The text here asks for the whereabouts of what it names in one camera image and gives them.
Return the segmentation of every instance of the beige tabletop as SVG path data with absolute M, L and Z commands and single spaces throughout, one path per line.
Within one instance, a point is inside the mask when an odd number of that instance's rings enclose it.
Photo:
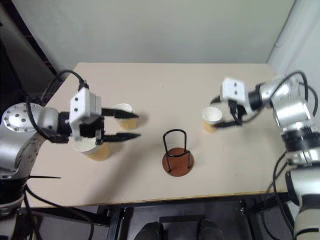
M 272 79 L 267 64 L 79 63 L 75 69 L 103 107 L 128 103 L 140 115 L 141 137 L 109 145 L 112 155 L 97 162 L 68 144 L 46 141 L 33 175 L 61 179 L 30 179 L 39 196 L 64 206 L 138 203 L 214 196 L 263 193 L 272 179 L 276 160 L 284 151 L 271 110 L 243 127 L 207 133 L 202 110 L 217 96 L 225 77 L 245 81 L 249 88 Z M 69 76 L 47 106 L 69 110 L 78 81 Z M 108 117 L 107 133 L 125 132 Z M 173 177 L 162 167 L 163 134 L 170 129 L 187 133 L 193 169 Z M 168 136 L 168 148 L 183 147 L 179 133 Z M 286 190 L 284 178 L 279 189 Z M 30 197 L 33 207 L 46 204 Z

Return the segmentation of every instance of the black shoe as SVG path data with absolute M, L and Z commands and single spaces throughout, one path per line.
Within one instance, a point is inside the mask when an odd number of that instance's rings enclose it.
M 220 228 L 208 219 L 204 219 L 198 223 L 197 228 L 198 240 L 225 240 Z
M 164 226 L 159 222 L 149 222 L 135 236 L 134 240 L 161 240 Z

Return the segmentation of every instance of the white paper cup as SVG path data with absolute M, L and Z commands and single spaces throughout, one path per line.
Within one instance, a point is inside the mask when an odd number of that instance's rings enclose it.
M 104 142 L 101 145 L 96 145 L 95 137 L 83 137 L 81 141 L 76 141 L 74 143 L 74 150 L 95 161 L 103 161 L 110 155 L 108 144 Z
M 114 105 L 112 109 L 119 109 L 129 113 L 132 113 L 132 106 L 127 103 L 120 103 Z M 137 127 L 137 119 L 136 118 L 116 118 L 116 121 L 120 124 L 123 129 L 135 129 Z
M 223 119 L 222 111 L 214 106 L 208 106 L 202 111 L 202 126 L 203 129 L 212 133 L 216 130 L 215 124 L 220 123 Z

